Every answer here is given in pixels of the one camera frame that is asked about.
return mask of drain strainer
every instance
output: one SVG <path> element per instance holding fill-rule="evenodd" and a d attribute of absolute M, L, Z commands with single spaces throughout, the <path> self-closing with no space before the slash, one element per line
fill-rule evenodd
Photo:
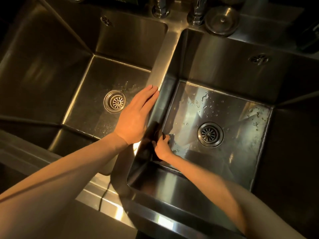
<path fill-rule="evenodd" d="M 224 132 L 216 123 L 206 122 L 199 127 L 197 137 L 202 145 L 214 148 L 223 141 Z"/>
<path fill-rule="evenodd" d="M 259 55 L 250 57 L 249 61 L 257 65 L 263 65 L 270 61 L 270 56 L 267 56 L 265 53 L 261 53 Z"/>
<path fill-rule="evenodd" d="M 104 98 L 104 107 L 112 113 L 120 112 L 126 105 L 125 95 L 119 90 L 110 91 Z"/>

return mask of drain ring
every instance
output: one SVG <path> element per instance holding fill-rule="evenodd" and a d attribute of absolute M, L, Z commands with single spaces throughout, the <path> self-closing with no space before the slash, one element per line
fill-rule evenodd
<path fill-rule="evenodd" d="M 110 91 L 104 98 L 104 107 L 108 112 L 117 113 L 124 109 L 126 97 L 119 90 Z"/>
<path fill-rule="evenodd" d="M 199 142 L 209 148 L 220 145 L 224 139 L 223 129 L 214 122 L 205 122 L 197 130 Z"/>

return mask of person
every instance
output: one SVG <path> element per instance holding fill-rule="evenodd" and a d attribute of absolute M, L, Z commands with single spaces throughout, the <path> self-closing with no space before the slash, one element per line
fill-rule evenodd
<path fill-rule="evenodd" d="M 32 235 L 75 199 L 103 165 L 128 145 L 139 142 L 158 96 L 156 86 L 147 86 L 122 111 L 114 132 L 3 192 L 0 195 L 0 239 Z M 168 141 L 169 136 L 166 136 L 152 142 L 157 156 L 182 172 L 247 238 L 304 238 L 249 191 L 174 155 Z"/>

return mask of sink bottom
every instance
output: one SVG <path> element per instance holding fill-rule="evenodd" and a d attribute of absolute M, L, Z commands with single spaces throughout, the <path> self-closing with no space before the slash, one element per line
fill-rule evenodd
<path fill-rule="evenodd" d="M 174 154 L 250 190 L 270 114 L 265 105 L 181 81 L 163 132 L 171 135 Z M 221 129 L 202 127 L 206 123 Z"/>

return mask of faucet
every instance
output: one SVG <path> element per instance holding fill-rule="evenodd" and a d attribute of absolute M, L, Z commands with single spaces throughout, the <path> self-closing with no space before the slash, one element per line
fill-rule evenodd
<path fill-rule="evenodd" d="M 193 0 L 192 8 L 187 15 L 187 21 L 193 26 L 199 26 L 204 19 L 204 11 L 207 0 Z"/>
<path fill-rule="evenodd" d="M 169 15 L 169 9 L 167 7 L 166 0 L 154 0 L 155 5 L 153 6 L 152 13 L 157 18 L 165 18 Z"/>

